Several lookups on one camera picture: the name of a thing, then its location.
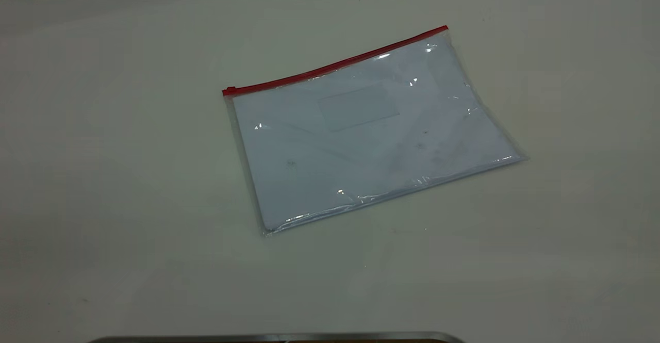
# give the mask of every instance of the plastic sheet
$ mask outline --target plastic sheet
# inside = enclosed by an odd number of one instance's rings
[[[448,33],[223,91],[267,231],[523,159],[472,91]]]

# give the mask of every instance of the white table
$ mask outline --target white table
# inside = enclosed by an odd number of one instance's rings
[[[660,0],[3,0],[0,17],[2,341],[660,341]],[[221,89],[442,24],[531,160],[264,238]]]

